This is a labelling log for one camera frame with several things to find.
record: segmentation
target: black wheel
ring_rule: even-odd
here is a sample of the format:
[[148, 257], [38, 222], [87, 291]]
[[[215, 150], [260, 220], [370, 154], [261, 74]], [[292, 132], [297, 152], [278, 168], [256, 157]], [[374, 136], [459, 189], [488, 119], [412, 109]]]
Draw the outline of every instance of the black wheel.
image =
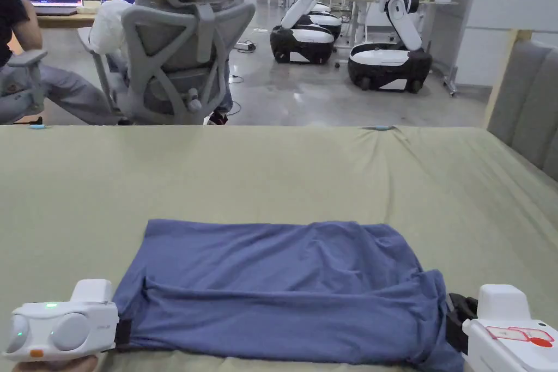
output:
[[358, 86], [364, 91], [370, 90], [370, 79], [368, 77], [363, 77]]
[[278, 62], [279, 64], [285, 64], [290, 61], [289, 55], [281, 51], [275, 51], [274, 56], [275, 56], [275, 61]]
[[417, 94], [420, 89], [422, 89], [422, 81], [413, 80], [413, 83], [411, 84], [411, 93]]

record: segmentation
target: person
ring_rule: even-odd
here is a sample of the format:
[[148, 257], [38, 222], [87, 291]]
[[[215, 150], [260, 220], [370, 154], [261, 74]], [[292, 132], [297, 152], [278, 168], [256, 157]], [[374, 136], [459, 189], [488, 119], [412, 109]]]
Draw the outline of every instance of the person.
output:
[[[25, 69], [6, 66], [12, 56], [8, 43], [13, 33], [24, 51], [43, 48], [39, 21], [27, 0], [0, 0], [0, 77], [3, 80], [0, 96], [17, 93], [29, 85]], [[121, 119], [111, 114], [102, 92], [82, 76], [43, 64], [39, 70], [46, 97], [77, 118], [91, 125], [116, 125]]]
[[23, 362], [17, 364], [12, 372], [93, 372], [99, 360], [96, 356], [74, 359], [62, 369], [49, 368], [44, 362]]
[[[124, 28], [122, 26], [122, 15], [132, 5], [123, 0], [109, 0], [101, 5], [93, 27], [89, 33], [89, 43], [93, 51], [100, 55], [106, 55], [110, 70], [119, 72], [127, 79], [128, 71], [128, 48], [124, 39]], [[224, 125], [228, 121], [227, 113], [233, 107], [233, 99], [229, 88], [229, 62], [225, 67], [226, 93], [225, 98], [213, 111], [208, 124]]]

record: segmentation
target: white jacket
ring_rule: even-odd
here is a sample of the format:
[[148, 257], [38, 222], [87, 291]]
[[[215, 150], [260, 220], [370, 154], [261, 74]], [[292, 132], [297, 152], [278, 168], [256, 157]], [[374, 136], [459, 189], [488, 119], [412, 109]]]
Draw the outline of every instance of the white jacket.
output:
[[132, 5], [124, 0], [111, 0], [101, 5], [89, 32], [89, 43], [97, 54], [107, 55], [120, 51], [122, 59], [129, 62], [122, 26], [122, 15], [129, 7]]

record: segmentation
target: sticker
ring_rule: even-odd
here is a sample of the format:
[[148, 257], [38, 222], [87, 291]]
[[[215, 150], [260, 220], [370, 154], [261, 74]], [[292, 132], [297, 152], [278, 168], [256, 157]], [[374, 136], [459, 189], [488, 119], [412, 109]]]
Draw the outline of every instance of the sticker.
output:
[[529, 341], [529, 336], [521, 330], [514, 330], [512, 328], [487, 327], [487, 331], [490, 333], [494, 340], [506, 339]]
[[487, 327], [487, 331], [490, 333], [494, 340], [504, 339], [504, 340], [515, 340], [515, 341], [525, 341], [528, 343], [533, 343], [539, 347], [552, 348], [554, 339], [552, 336], [543, 330], [538, 330], [536, 328], [499, 328], [499, 327]]
[[519, 330], [527, 334], [529, 339], [542, 339], [549, 342], [553, 342], [554, 339], [552, 336], [543, 330], [538, 330], [536, 328], [519, 328], [519, 327], [510, 327], [513, 330]]

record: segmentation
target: black clamp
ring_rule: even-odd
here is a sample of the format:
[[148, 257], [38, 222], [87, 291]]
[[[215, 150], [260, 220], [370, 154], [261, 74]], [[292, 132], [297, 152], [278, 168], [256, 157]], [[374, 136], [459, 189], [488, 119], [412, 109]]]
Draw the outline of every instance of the black clamp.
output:
[[479, 301], [460, 294], [448, 294], [446, 315], [446, 340], [458, 352], [468, 354], [469, 338], [463, 331], [466, 320], [474, 320]]

